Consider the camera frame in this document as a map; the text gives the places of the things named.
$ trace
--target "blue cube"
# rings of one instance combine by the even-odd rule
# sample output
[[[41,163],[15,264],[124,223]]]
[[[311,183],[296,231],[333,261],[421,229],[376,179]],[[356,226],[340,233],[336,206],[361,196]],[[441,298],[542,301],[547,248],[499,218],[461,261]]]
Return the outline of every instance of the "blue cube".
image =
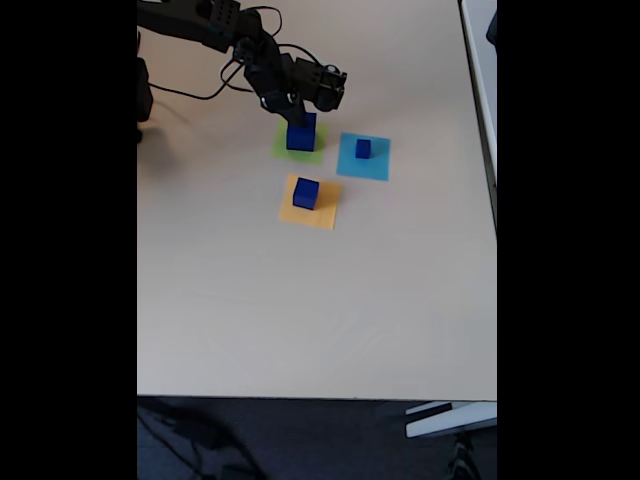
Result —
[[[306,178],[298,178],[296,189],[293,191],[293,205],[313,210],[318,199],[320,184]]]
[[[287,126],[287,150],[313,152],[316,143],[316,114],[304,114],[304,126]]]
[[[356,158],[371,158],[371,140],[358,139],[356,142]]]

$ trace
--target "black cable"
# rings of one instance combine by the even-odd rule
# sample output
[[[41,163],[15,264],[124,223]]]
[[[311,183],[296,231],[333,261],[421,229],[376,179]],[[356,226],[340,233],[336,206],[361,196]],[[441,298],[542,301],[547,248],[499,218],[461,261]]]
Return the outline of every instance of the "black cable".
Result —
[[[138,420],[140,421],[140,423],[142,424],[142,426],[144,427],[144,429],[149,432],[149,435],[151,435],[153,438],[155,438],[158,442],[160,442],[167,450],[169,450],[171,453],[173,453],[173,455],[175,455],[175,457],[180,460],[182,463],[184,463],[187,467],[189,467],[194,473],[197,473],[198,475],[200,475],[201,477],[202,472],[200,471],[199,468],[197,468],[195,465],[193,465],[190,461],[188,461],[186,458],[184,458],[182,455],[180,455],[170,444],[169,442],[167,442],[164,438],[162,438],[160,435],[158,435],[156,432],[154,432],[149,425],[147,425],[147,422],[145,422],[142,417],[140,416],[140,414],[138,413]]]
[[[302,48],[300,45],[294,45],[293,43],[279,43],[278,44],[279,47],[289,47],[289,48],[297,48],[298,50],[306,53],[307,55],[309,55],[309,58],[311,58],[314,62],[316,62],[316,65],[319,65],[321,67],[324,67],[324,65],[322,65],[320,63],[320,60],[318,60],[315,56],[313,56],[311,54],[311,52],[309,52],[309,50]]]
[[[227,64],[223,67],[223,70],[225,70],[229,65],[231,65],[232,62],[233,62],[233,60],[229,60],[229,62],[227,62]],[[192,93],[186,93],[186,92],[181,92],[180,90],[174,90],[172,88],[161,87],[161,86],[155,85],[153,83],[149,83],[149,86],[151,86],[153,88],[157,88],[158,90],[162,90],[164,92],[176,93],[178,95],[184,95],[185,97],[195,98],[196,100],[211,100],[212,98],[215,98],[218,95],[220,95],[220,93],[222,92],[222,90],[225,89],[225,87],[231,87],[232,86],[232,85],[229,85],[229,81],[236,75],[236,73],[238,73],[240,71],[241,68],[242,68],[242,65],[239,65],[238,68],[236,68],[233,71],[233,73],[229,76],[229,78],[227,78],[226,80],[222,81],[222,85],[220,85],[220,88],[218,88],[218,90],[216,90],[215,93],[209,95],[208,97],[201,97],[199,95],[193,95]]]
[[[229,66],[231,66],[231,64],[234,63],[234,62],[237,63],[238,65],[240,65],[241,67],[244,67],[244,64],[242,64],[242,63],[240,63],[240,62],[238,62],[236,60],[233,60],[233,59],[229,60],[227,62],[227,64],[224,67],[222,67],[222,70],[220,70],[220,80],[222,80],[224,83],[226,83],[227,87],[229,87],[231,90],[235,90],[236,92],[253,93],[253,90],[249,90],[248,88],[236,87],[235,85],[231,85],[229,83],[229,80],[231,80],[231,77],[227,78],[226,80],[224,79],[223,75],[224,75],[225,70],[227,68],[229,68]]]

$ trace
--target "gray carpet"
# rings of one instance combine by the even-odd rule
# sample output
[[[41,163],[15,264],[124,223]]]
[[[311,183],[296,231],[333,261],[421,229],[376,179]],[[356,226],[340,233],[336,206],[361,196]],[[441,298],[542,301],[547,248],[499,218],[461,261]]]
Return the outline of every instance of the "gray carpet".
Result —
[[[409,440],[402,413],[417,402],[262,399],[163,399],[227,424],[269,480],[445,480],[453,436]],[[142,414],[155,431],[193,461],[188,441]],[[482,480],[496,480],[497,428],[470,433]],[[233,450],[202,452],[206,473],[241,466]],[[188,480],[192,472],[138,422],[140,480]]]

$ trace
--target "table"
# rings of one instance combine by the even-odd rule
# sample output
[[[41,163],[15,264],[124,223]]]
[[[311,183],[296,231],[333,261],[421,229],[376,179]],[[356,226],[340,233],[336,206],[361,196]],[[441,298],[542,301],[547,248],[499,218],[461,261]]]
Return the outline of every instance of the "table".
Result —
[[[278,118],[253,94],[153,92],[138,394],[496,400],[497,243],[457,3],[269,4],[280,43],[348,72],[318,115],[324,163],[272,158]],[[152,82],[217,89],[224,55],[140,31]],[[345,131],[391,138],[388,182],[336,175]],[[333,231],[278,222],[288,173],[342,183]]]

